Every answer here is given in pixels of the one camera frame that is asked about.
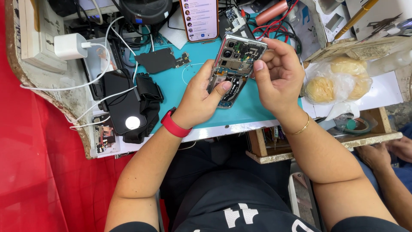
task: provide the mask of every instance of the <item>yellow screwdriver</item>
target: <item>yellow screwdriver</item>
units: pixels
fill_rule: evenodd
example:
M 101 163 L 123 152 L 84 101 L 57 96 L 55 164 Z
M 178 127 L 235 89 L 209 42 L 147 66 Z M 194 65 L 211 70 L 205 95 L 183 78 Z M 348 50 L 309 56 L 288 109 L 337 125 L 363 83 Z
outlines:
M 350 20 L 349 22 L 335 35 L 335 40 L 339 39 L 349 28 L 353 27 L 379 0 L 369 0 Z

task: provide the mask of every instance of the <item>red watch strap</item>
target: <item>red watch strap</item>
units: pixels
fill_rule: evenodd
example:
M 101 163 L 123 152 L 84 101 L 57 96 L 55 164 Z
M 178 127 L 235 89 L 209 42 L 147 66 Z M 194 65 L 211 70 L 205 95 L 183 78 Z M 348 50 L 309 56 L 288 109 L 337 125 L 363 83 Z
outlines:
M 170 116 L 173 114 L 175 110 L 176 107 L 173 107 L 171 110 L 167 111 L 167 113 L 164 115 L 160 123 L 163 124 L 166 130 L 168 130 L 174 136 L 184 138 L 190 133 L 192 128 L 186 130 L 178 126 L 175 122 L 173 122 Z

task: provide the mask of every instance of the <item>red tube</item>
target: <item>red tube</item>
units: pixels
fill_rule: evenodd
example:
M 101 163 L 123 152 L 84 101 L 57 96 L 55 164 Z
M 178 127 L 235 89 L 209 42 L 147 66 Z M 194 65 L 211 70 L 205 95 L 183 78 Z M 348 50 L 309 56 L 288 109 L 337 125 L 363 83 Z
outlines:
M 288 9 L 288 3 L 286 2 L 286 0 L 281 0 L 280 2 L 266 9 L 264 12 L 257 15 L 255 18 L 256 24 L 260 26 L 268 22 L 269 20 L 275 18 L 276 16 L 281 15 L 287 9 Z

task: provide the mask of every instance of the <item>camera module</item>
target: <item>camera module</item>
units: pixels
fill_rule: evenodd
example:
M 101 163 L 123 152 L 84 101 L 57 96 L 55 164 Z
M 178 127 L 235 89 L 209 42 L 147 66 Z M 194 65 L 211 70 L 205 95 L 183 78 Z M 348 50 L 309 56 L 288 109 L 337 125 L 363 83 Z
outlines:
M 228 50 L 226 50 L 226 51 L 223 53 L 223 56 L 226 57 L 226 58 L 229 58 L 231 55 L 232 55 L 232 52 L 231 52 L 231 51 L 228 51 Z

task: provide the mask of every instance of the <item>white power adapter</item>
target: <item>white power adapter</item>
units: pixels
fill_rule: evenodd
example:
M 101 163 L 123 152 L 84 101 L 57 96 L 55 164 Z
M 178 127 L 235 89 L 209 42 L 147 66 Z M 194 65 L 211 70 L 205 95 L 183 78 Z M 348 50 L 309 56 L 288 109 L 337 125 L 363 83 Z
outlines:
M 91 47 L 91 43 L 79 33 L 54 37 L 54 53 L 62 60 L 86 58 L 87 47 Z

